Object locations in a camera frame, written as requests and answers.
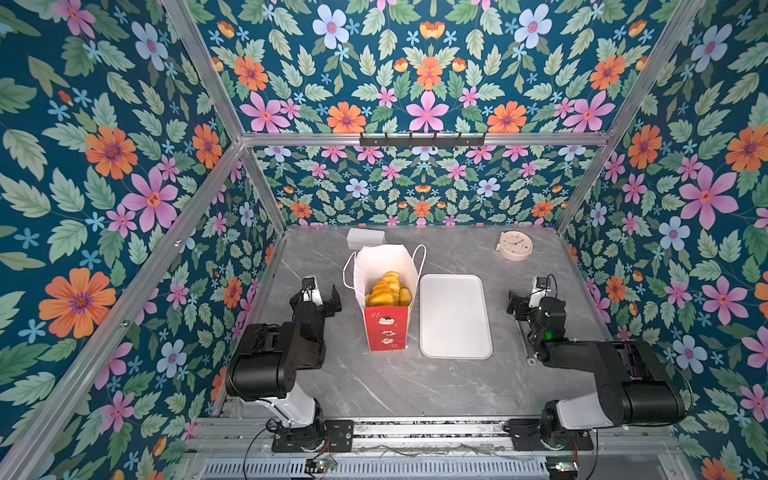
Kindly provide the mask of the red white paper bag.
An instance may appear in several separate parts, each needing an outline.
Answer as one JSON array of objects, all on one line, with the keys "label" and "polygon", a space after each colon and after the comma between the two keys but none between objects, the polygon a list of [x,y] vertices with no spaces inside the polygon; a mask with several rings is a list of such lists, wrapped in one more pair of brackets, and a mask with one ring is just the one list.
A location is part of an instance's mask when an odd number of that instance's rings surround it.
[{"label": "red white paper bag", "polygon": [[[412,251],[403,245],[383,244],[363,248],[348,258],[342,269],[342,281],[344,286],[353,292],[361,311],[370,351],[397,351],[406,348],[411,312],[426,254],[427,249],[423,244]],[[390,271],[398,272],[402,283],[411,290],[411,305],[368,308],[367,296],[383,275]]]}]

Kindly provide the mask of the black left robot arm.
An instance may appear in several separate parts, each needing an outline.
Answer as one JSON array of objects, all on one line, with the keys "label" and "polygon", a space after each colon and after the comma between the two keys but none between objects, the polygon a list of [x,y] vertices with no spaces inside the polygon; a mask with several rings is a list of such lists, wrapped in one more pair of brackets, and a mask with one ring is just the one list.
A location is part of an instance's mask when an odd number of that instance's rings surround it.
[{"label": "black left robot arm", "polygon": [[228,395],[269,410],[289,430],[324,432],[319,402],[299,386],[301,370],[319,370],[326,357],[326,320],[342,311],[337,288],[325,300],[314,277],[289,300],[292,317],[280,325],[247,326],[225,377]]}]

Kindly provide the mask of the white plastic box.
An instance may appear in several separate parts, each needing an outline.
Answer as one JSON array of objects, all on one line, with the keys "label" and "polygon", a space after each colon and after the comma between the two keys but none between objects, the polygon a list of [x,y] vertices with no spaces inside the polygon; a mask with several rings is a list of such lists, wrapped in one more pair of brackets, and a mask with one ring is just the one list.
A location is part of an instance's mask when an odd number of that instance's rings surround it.
[{"label": "white plastic box", "polygon": [[381,230],[350,228],[346,240],[351,250],[376,247],[385,243],[386,234]]}]

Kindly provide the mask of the metal tongs white tips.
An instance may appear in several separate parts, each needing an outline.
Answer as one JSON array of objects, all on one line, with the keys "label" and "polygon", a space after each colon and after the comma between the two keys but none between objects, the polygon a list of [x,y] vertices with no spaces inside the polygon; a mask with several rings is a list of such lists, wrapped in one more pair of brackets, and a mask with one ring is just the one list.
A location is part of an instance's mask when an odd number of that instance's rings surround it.
[{"label": "metal tongs white tips", "polygon": [[520,334],[522,336],[523,346],[526,355],[526,362],[530,366],[534,366],[537,363],[536,350],[534,347],[535,331],[528,320],[521,321],[519,323]]}]

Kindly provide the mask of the white rectangular tray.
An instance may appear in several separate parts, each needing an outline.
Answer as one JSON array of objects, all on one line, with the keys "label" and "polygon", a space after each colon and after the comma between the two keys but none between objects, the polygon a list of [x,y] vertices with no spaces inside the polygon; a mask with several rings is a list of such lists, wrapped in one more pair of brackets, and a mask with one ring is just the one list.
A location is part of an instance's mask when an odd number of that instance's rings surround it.
[{"label": "white rectangular tray", "polygon": [[476,275],[420,280],[419,346],[432,359],[484,360],[493,352],[483,283]]}]

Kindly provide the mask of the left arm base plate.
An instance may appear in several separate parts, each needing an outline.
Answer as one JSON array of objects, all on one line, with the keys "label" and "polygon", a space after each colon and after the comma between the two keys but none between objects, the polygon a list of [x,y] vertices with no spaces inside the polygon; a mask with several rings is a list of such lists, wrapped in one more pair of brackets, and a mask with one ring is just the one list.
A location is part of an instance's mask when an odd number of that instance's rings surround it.
[{"label": "left arm base plate", "polygon": [[348,453],[352,450],[355,423],[324,420],[320,424],[286,429],[280,427],[271,446],[273,453]]}]

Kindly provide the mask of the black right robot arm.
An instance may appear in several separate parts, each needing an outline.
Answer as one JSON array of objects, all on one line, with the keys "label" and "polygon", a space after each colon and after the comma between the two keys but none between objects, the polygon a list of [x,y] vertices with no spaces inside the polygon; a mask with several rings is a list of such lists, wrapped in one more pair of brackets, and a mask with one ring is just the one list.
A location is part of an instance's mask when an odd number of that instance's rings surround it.
[{"label": "black right robot arm", "polygon": [[688,416],[688,408],[653,349],[644,341],[570,340],[566,303],[544,291],[527,297],[511,292],[507,313],[520,329],[533,364],[592,375],[594,391],[551,400],[540,419],[526,426],[549,448],[575,446],[591,430],[666,427]]}]

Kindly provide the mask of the pink alarm clock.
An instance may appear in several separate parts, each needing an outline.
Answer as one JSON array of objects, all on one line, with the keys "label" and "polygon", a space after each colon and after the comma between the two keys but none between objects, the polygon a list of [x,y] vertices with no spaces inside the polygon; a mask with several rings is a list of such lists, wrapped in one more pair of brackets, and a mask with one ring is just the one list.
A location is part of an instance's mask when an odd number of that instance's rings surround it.
[{"label": "pink alarm clock", "polygon": [[506,231],[500,234],[496,251],[510,261],[524,261],[534,250],[532,239],[520,231]]}]

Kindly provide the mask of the black hook rail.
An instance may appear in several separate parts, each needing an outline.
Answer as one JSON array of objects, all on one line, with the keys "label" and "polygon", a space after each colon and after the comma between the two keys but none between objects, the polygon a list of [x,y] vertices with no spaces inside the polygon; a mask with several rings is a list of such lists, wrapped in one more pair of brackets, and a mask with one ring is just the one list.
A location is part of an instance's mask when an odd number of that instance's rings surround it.
[{"label": "black hook rail", "polygon": [[398,134],[361,134],[358,137],[361,147],[436,147],[453,149],[457,147],[477,147],[486,143],[484,134],[445,134],[445,133],[398,133]]}]

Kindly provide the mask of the long twisted bread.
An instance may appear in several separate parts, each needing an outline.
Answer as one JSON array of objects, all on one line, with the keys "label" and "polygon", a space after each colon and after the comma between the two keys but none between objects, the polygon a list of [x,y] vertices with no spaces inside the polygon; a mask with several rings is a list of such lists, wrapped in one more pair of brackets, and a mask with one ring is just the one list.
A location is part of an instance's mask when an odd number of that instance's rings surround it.
[{"label": "long twisted bread", "polygon": [[413,294],[401,280],[398,272],[390,271],[376,283],[370,295],[367,296],[368,308],[380,306],[408,307],[413,301]]}]

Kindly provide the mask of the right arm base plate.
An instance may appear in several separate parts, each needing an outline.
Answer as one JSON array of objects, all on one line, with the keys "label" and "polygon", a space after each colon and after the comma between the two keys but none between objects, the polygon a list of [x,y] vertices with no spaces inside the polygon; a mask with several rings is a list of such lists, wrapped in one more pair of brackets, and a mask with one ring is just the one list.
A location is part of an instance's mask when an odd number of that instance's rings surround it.
[{"label": "right arm base plate", "polygon": [[503,425],[516,451],[593,451],[595,445],[588,430],[562,430],[557,424],[540,420],[509,419]]}]

